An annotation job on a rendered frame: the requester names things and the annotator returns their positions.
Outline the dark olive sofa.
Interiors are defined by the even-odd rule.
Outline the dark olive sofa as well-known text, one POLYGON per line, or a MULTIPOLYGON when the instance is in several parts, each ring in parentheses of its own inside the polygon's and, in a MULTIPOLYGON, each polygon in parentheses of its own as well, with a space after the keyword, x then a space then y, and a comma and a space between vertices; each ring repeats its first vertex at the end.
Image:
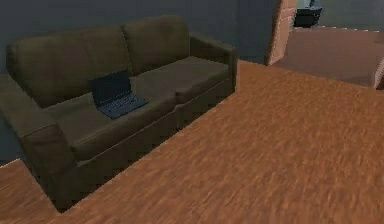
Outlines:
POLYGON ((235 48, 158 16, 19 39, 6 50, 0 115, 63 212, 234 93, 235 48), (148 101, 116 119, 89 81, 125 71, 148 101))

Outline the dark blue laptop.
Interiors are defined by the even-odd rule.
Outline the dark blue laptop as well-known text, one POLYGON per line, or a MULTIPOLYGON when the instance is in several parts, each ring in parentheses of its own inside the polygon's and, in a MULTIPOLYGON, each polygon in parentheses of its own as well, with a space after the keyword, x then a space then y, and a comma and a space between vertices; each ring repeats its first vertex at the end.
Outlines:
POLYGON ((96 108, 111 119, 119 118, 148 103, 132 91, 125 71, 92 79, 89 85, 96 108))

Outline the black box-shaped furniture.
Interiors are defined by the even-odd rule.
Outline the black box-shaped furniture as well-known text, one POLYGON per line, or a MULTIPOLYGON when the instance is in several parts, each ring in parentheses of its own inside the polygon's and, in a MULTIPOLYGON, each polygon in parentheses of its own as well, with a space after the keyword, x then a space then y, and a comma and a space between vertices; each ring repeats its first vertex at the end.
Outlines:
POLYGON ((307 6, 298 7, 295 12, 294 26, 311 28, 318 24, 322 6, 320 0, 309 0, 307 6))

